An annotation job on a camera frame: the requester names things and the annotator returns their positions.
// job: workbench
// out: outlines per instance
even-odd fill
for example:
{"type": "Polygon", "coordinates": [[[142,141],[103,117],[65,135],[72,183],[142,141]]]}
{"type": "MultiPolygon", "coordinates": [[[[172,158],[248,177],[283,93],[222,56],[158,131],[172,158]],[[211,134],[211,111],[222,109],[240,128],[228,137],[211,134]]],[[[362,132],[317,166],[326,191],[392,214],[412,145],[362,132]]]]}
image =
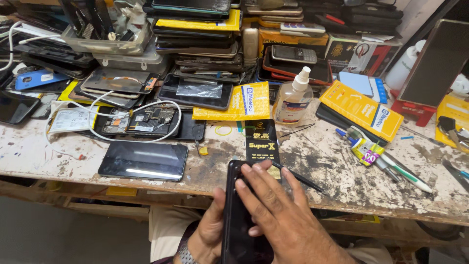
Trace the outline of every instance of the workbench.
{"type": "MultiPolygon", "coordinates": [[[[313,99],[298,124],[276,125],[282,164],[310,178],[331,195],[329,198],[312,188],[307,189],[312,208],[469,225],[469,194],[441,164],[442,159],[448,159],[455,167],[469,171],[468,154],[449,146],[440,148],[418,136],[401,140],[401,137],[414,135],[400,129],[385,147],[386,151],[426,181],[433,193],[425,193],[406,180],[394,183],[376,166],[366,168],[358,162],[349,142],[334,131],[336,127],[315,116],[318,105],[319,100],[313,99]],[[314,125],[287,135],[311,124],[314,125]]],[[[414,121],[407,120],[404,124],[428,137],[435,135],[435,116],[426,127],[417,127],[414,121]]],[[[180,182],[102,177],[97,171],[108,143],[73,132],[49,135],[58,148],[87,157],[78,161],[46,146],[44,125],[42,120],[29,120],[18,127],[0,125],[0,175],[99,185],[98,190],[101,186],[132,187],[146,196],[168,192],[188,198],[193,195],[209,197],[214,187],[225,188],[228,162],[246,158],[245,137],[236,122],[208,121],[205,139],[200,143],[201,147],[208,147],[208,155],[199,156],[194,142],[163,141],[189,148],[180,182]],[[215,128],[220,125],[223,125],[219,128],[220,134],[227,133],[228,126],[232,127],[232,132],[217,135],[215,128]]],[[[283,185],[289,189],[286,181],[283,185]]]]}

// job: wristwatch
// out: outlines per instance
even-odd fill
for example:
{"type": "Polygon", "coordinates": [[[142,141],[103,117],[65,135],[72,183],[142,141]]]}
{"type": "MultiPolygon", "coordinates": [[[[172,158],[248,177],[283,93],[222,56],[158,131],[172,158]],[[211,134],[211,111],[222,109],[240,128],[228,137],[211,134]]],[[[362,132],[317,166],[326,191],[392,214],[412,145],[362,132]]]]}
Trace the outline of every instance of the wristwatch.
{"type": "Polygon", "coordinates": [[[197,264],[197,261],[194,260],[191,253],[189,252],[189,249],[187,248],[187,241],[182,243],[178,254],[182,264],[197,264]]]}

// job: finger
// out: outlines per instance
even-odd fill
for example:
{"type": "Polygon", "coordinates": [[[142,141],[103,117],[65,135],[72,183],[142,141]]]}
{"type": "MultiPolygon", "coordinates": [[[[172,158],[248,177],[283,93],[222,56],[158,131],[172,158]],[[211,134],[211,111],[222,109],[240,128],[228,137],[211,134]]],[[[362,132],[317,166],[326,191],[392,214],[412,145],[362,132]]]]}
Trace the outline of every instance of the finger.
{"type": "Polygon", "coordinates": [[[285,189],[280,185],[280,183],[272,177],[259,163],[254,164],[252,169],[257,172],[260,178],[269,186],[275,195],[285,204],[288,205],[291,203],[291,199],[288,196],[285,189]]]}
{"type": "Polygon", "coordinates": [[[288,170],[287,167],[283,167],[281,170],[282,176],[287,179],[288,184],[292,188],[293,200],[296,205],[300,208],[310,209],[308,204],[308,197],[304,193],[303,188],[301,187],[300,182],[295,178],[295,176],[288,170]]]}
{"type": "Polygon", "coordinates": [[[272,161],[264,160],[256,164],[259,164],[264,170],[268,170],[272,166],[272,161]]]}
{"type": "Polygon", "coordinates": [[[262,232],[262,229],[259,226],[255,225],[248,230],[248,234],[252,237],[257,237],[263,235],[264,232],[262,232]]]}
{"type": "Polygon", "coordinates": [[[266,184],[262,177],[259,175],[259,171],[262,172],[262,167],[258,164],[254,164],[251,167],[247,164],[241,166],[241,172],[251,184],[252,188],[256,192],[260,201],[272,212],[272,214],[278,214],[285,209],[280,199],[277,197],[275,192],[266,184]]]}
{"type": "Polygon", "coordinates": [[[223,219],[223,209],[225,208],[226,194],[221,188],[213,189],[213,202],[202,218],[207,223],[217,223],[223,219]]]}
{"type": "Polygon", "coordinates": [[[258,226],[265,231],[275,232],[277,220],[259,199],[249,190],[242,179],[235,182],[236,192],[251,216],[256,220],[258,226]]]}

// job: beige pants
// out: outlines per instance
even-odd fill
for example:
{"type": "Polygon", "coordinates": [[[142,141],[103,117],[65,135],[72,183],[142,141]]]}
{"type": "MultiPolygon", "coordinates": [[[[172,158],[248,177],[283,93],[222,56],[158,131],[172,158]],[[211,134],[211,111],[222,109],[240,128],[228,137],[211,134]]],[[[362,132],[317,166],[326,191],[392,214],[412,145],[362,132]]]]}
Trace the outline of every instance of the beige pants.
{"type": "MultiPolygon", "coordinates": [[[[187,226],[202,217],[194,210],[152,206],[148,239],[151,242],[150,261],[176,254],[187,226]]],[[[393,264],[387,249],[376,240],[359,241],[346,251],[366,264],[393,264]]]]}

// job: red phone holder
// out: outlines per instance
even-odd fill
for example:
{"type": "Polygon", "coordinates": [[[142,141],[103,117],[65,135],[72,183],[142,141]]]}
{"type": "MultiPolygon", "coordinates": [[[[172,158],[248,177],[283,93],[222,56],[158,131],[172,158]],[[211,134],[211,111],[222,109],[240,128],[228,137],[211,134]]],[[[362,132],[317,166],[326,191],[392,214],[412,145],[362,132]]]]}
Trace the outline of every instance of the red phone holder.
{"type": "MultiPolygon", "coordinates": [[[[397,90],[390,90],[391,94],[397,98],[399,96],[400,91],[397,90]]],[[[435,107],[430,107],[426,105],[406,102],[395,100],[391,110],[397,112],[399,114],[406,113],[414,116],[418,116],[418,120],[415,123],[417,126],[426,126],[428,121],[430,121],[431,117],[434,113],[437,112],[435,107]]]]}

